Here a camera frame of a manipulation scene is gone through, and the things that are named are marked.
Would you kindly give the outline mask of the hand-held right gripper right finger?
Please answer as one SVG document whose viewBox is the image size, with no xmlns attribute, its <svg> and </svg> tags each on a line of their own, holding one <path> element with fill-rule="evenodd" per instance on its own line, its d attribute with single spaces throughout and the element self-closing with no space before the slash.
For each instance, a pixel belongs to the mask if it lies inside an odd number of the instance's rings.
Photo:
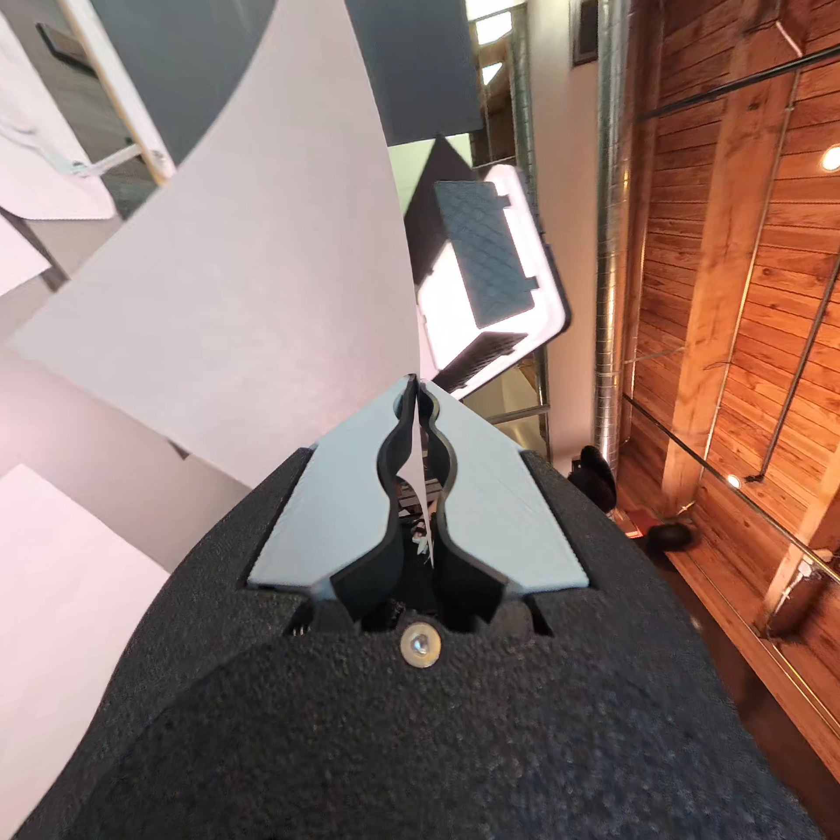
<svg viewBox="0 0 840 840">
<path fill-rule="evenodd" d="M 433 585 L 490 623 L 502 604 L 582 590 L 590 578 L 534 479 L 526 452 L 433 382 L 418 385 L 428 466 L 440 484 Z"/>
</svg>

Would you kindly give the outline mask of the LED panel light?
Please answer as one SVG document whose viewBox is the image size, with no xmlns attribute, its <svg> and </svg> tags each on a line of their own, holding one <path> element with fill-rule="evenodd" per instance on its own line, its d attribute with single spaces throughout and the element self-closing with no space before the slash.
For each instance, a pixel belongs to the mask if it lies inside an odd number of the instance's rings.
<svg viewBox="0 0 840 840">
<path fill-rule="evenodd" d="M 421 378 L 463 400 L 566 331 L 572 311 L 520 169 L 437 136 L 403 216 Z"/>
</svg>

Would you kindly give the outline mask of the large silver ventilation duct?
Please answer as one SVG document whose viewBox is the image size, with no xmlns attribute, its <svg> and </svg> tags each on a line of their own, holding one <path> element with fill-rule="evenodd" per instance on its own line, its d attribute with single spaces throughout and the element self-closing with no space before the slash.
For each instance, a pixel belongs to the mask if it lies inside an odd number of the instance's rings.
<svg viewBox="0 0 840 840">
<path fill-rule="evenodd" d="M 629 152 L 627 61 L 633 2 L 601 1 L 598 11 L 596 275 L 593 444 L 616 473 L 624 363 Z"/>
</svg>

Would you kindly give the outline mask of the white stand with black board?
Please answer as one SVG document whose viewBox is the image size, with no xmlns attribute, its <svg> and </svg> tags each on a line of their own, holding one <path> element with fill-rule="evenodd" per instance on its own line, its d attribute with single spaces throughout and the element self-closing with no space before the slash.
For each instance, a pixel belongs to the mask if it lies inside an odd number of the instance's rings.
<svg viewBox="0 0 840 840">
<path fill-rule="evenodd" d="M 479 120 L 463 2 L 92 2 L 173 160 L 123 233 L 198 245 L 401 242 L 388 140 L 434 143 L 421 213 L 481 176 L 446 145 Z"/>
</svg>

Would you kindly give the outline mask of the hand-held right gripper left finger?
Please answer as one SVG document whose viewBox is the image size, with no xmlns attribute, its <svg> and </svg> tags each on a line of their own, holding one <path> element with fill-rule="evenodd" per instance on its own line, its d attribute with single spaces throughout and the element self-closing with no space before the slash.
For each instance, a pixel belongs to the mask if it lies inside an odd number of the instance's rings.
<svg viewBox="0 0 840 840">
<path fill-rule="evenodd" d="M 313 446 L 249 586 L 335 601 L 355 622 L 389 596 L 405 563 L 394 482 L 413 450 L 417 385 L 401 377 Z"/>
</svg>

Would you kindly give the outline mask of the black spotlight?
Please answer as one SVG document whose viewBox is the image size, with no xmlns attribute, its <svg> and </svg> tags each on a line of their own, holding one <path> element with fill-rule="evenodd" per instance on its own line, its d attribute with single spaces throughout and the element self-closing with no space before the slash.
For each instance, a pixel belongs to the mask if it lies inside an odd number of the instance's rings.
<svg viewBox="0 0 840 840">
<path fill-rule="evenodd" d="M 684 522 L 666 522 L 649 528 L 645 534 L 645 550 L 649 552 L 684 552 L 696 543 L 695 531 Z"/>
<path fill-rule="evenodd" d="M 567 478 L 605 515 L 615 510 L 618 501 L 615 476 L 597 448 L 583 447 Z"/>
</svg>

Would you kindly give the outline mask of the small silver ventilation duct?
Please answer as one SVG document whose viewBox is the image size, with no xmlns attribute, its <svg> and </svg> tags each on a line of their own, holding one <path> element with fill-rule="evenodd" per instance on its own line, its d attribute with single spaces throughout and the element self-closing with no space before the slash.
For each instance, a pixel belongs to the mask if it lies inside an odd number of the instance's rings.
<svg viewBox="0 0 840 840">
<path fill-rule="evenodd" d="M 512 9 L 512 26 L 507 58 L 515 156 L 531 210 L 537 211 L 537 165 L 532 127 L 528 13 L 525 5 Z"/>
</svg>

